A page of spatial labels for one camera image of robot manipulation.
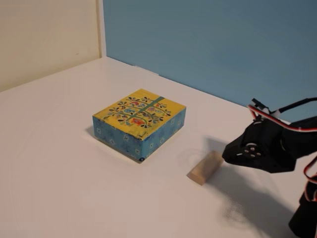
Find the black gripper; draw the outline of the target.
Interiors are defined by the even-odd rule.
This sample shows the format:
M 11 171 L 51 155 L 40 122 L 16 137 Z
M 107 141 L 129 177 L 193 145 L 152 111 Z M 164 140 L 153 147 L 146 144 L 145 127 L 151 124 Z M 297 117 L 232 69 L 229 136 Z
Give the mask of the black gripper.
M 295 169 L 296 161 L 281 145 L 283 127 L 270 120 L 255 121 L 223 151 L 225 162 L 269 173 Z

